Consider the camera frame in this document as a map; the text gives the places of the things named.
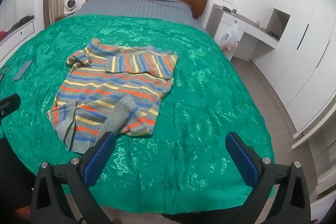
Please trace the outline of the striped knit sweater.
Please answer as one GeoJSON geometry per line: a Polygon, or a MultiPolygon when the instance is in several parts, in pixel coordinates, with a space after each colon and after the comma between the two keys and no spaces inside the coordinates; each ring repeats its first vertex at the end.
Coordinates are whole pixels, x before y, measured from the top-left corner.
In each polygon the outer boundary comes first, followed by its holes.
{"type": "Polygon", "coordinates": [[[105,133],[153,133],[178,57],[153,46],[123,47],[92,39],[67,57],[68,76],[47,115],[68,150],[85,153],[105,133]]]}

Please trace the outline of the black clothes on cabinet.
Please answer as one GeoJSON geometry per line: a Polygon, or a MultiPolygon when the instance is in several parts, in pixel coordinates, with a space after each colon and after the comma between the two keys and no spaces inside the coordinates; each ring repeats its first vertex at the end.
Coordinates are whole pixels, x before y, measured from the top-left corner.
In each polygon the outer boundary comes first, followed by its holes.
{"type": "Polygon", "coordinates": [[[34,19],[33,15],[28,15],[28,16],[25,16],[25,17],[21,18],[18,22],[16,22],[15,24],[12,25],[12,27],[10,29],[10,32],[18,29],[19,27],[23,26],[24,24],[26,24],[27,22],[29,22],[33,19],[34,19]]]}

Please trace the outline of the smartphone on bed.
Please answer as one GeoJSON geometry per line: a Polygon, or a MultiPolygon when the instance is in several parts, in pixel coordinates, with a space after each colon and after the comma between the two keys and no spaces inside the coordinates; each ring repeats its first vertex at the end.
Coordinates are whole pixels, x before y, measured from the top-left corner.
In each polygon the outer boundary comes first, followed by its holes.
{"type": "Polygon", "coordinates": [[[25,74],[27,69],[29,69],[30,65],[33,63],[33,60],[26,61],[21,68],[18,70],[17,74],[14,76],[13,81],[18,81],[22,78],[22,76],[25,74]]]}

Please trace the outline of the white low cabinet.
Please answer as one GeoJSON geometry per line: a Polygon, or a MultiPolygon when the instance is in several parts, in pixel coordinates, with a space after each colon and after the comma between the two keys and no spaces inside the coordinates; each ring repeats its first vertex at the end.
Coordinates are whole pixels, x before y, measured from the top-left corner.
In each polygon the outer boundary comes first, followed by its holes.
{"type": "Polygon", "coordinates": [[[24,43],[35,33],[35,19],[27,22],[18,29],[8,32],[7,36],[1,40],[1,61],[3,61],[17,46],[24,43]]]}

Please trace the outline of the red item on cabinet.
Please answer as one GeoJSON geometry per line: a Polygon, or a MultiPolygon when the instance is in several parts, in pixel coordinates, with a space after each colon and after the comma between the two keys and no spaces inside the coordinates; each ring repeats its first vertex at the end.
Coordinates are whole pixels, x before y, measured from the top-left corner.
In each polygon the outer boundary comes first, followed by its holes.
{"type": "Polygon", "coordinates": [[[0,40],[4,39],[7,36],[8,32],[6,31],[1,31],[0,32],[0,40]]]}

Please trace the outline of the green floral bedspread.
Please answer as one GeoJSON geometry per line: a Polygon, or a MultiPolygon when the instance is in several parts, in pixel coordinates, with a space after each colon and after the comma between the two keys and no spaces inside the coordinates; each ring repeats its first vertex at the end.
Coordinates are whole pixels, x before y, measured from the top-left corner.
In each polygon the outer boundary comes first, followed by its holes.
{"type": "Polygon", "coordinates": [[[26,41],[4,63],[1,97],[21,106],[2,121],[1,135],[32,173],[42,162],[74,157],[47,116],[68,76],[66,59],[92,39],[111,46],[153,46],[178,56],[174,83],[150,136],[121,135],[91,193],[100,205],[132,213],[185,213],[241,205],[244,184],[225,148],[236,132],[262,157],[274,158],[271,137],[247,88],[214,40],[195,27],[159,19],[74,15],[26,41]],[[18,81],[21,66],[33,60],[18,81]]]}

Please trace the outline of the white small fan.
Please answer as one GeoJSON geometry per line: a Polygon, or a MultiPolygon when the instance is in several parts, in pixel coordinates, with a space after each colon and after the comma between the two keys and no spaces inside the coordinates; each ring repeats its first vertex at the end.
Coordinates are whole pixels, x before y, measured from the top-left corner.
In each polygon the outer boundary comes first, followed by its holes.
{"type": "Polygon", "coordinates": [[[68,0],[64,4],[64,15],[72,14],[76,11],[76,0],[68,0]]]}

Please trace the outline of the white wardrobe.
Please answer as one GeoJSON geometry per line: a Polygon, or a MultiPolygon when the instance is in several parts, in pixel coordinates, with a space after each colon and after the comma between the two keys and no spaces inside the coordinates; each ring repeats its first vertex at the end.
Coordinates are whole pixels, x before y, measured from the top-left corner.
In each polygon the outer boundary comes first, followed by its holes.
{"type": "Polygon", "coordinates": [[[278,45],[258,46],[252,60],[282,102],[298,135],[335,96],[335,0],[276,0],[288,22],[278,45]]]}

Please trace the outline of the white plastic bag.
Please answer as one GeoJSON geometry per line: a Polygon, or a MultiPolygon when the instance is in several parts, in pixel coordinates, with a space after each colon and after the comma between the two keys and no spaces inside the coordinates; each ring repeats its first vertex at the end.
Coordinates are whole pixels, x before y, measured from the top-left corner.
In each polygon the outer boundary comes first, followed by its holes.
{"type": "Polygon", "coordinates": [[[235,50],[238,47],[238,32],[237,32],[237,22],[234,22],[234,25],[231,26],[219,41],[220,49],[224,51],[235,50]]]}

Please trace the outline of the white desk with drawers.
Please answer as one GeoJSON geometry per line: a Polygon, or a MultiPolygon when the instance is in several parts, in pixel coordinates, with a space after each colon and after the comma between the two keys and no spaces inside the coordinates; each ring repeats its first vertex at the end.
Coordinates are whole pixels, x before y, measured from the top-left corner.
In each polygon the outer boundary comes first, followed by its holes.
{"type": "Polygon", "coordinates": [[[271,51],[278,45],[278,41],[267,34],[264,28],[259,27],[244,16],[231,14],[224,11],[222,6],[214,4],[206,25],[207,33],[218,43],[233,26],[237,27],[239,42],[235,50],[226,52],[228,59],[236,57],[244,61],[250,61],[258,43],[266,45],[266,48],[271,51]]]}

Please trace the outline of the grey striped bed sheet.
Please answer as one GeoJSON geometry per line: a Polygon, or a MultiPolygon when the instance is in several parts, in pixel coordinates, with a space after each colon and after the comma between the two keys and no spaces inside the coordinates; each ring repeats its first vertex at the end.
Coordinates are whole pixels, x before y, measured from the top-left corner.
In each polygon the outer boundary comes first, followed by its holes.
{"type": "Polygon", "coordinates": [[[205,30],[189,5],[177,0],[88,0],[74,14],[152,18],[205,30]]]}

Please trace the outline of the water bottle on desk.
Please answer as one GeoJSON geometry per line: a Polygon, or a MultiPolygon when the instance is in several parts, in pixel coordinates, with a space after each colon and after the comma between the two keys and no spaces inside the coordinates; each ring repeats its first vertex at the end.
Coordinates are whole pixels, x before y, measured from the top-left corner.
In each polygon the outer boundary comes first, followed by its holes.
{"type": "Polygon", "coordinates": [[[238,10],[238,5],[236,4],[236,5],[234,5],[234,8],[232,9],[232,12],[233,12],[233,13],[236,13],[237,10],[238,10]]]}

